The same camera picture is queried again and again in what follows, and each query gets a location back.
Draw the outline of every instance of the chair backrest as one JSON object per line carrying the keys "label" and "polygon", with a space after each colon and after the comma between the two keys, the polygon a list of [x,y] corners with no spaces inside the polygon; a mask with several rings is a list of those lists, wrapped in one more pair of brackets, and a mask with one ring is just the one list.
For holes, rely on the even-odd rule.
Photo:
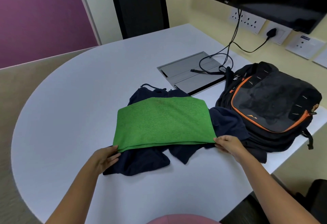
{"label": "chair backrest", "polygon": [[169,28],[166,0],[113,0],[123,39]]}

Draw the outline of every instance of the forearm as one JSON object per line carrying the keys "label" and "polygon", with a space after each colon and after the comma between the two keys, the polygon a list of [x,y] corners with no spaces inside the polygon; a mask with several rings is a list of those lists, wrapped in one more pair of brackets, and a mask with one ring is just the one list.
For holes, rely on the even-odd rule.
{"label": "forearm", "polygon": [[250,154],[240,164],[271,224],[319,224]]}
{"label": "forearm", "polygon": [[95,165],[87,162],[77,174],[66,195],[46,224],[83,224],[85,222],[98,174]]}

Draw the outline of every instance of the purple panel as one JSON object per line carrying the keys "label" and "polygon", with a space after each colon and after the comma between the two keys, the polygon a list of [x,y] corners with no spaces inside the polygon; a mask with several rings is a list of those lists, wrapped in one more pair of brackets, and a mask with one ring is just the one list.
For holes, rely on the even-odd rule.
{"label": "purple panel", "polygon": [[0,0],[0,68],[97,45],[82,0]]}

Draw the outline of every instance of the electrical outlet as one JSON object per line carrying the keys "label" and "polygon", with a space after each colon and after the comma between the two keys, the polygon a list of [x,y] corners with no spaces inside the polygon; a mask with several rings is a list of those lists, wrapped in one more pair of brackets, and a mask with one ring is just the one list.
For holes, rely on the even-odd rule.
{"label": "electrical outlet", "polygon": [[[229,20],[237,23],[238,21],[238,12],[237,8],[231,8],[231,14]],[[258,17],[254,14],[242,11],[239,27],[245,28],[254,34],[258,34],[264,25],[266,19]]]}
{"label": "electrical outlet", "polygon": [[269,24],[267,28],[264,30],[263,36],[264,38],[267,38],[267,32],[270,31],[271,29],[276,28],[276,36],[272,37],[269,39],[269,41],[272,41],[276,44],[281,45],[284,40],[288,37],[288,35],[291,33],[292,29],[288,28],[286,26],[283,26],[281,24],[277,24],[275,22],[269,21]]}
{"label": "electrical outlet", "polygon": [[318,55],[313,62],[327,68],[327,49],[325,49],[323,52],[321,52],[320,55]]}
{"label": "electrical outlet", "polygon": [[324,44],[325,42],[310,38],[303,33],[299,33],[286,46],[286,49],[301,57],[310,59],[324,46]]}

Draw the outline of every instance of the tabletop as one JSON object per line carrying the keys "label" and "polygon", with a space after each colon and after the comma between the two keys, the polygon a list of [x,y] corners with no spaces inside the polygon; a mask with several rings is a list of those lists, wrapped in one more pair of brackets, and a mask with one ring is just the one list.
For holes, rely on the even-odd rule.
{"label": "tabletop", "polygon": [[[117,111],[140,85],[172,88],[158,66],[222,48],[186,24],[96,47],[51,73],[26,102],[12,139],[14,179],[32,213],[45,222],[92,153],[112,145]],[[230,55],[233,70],[250,64]],[[214,107],[224,85],[194,97]],[[317,113],[308,127],[312,134],[327,122],[326,109]],[[269,153],[266,170],[272,173],[306,141],[299,136],[287,151]],[[198,150],[186,165],[165,154],[171,164],[153,172],[100,175],[86,223],[145,224],[181,213],[219,221],[252,191],[240,165],[216,149]]]}

